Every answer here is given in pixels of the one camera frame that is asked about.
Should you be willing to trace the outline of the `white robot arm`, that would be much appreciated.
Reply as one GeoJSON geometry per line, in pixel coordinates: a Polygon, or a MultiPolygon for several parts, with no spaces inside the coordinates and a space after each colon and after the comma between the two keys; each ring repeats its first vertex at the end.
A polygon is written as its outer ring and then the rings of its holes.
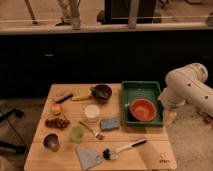
{"type": "Polygon", "coordinates": [[[170,125],[185,102],[190,102],[204,115],[204,120],[213,121],[213,88],[205,84],[208,78],[206,67],[191,63],[167,73],[158,100],[163,106],[163,124],[170,125]]]}

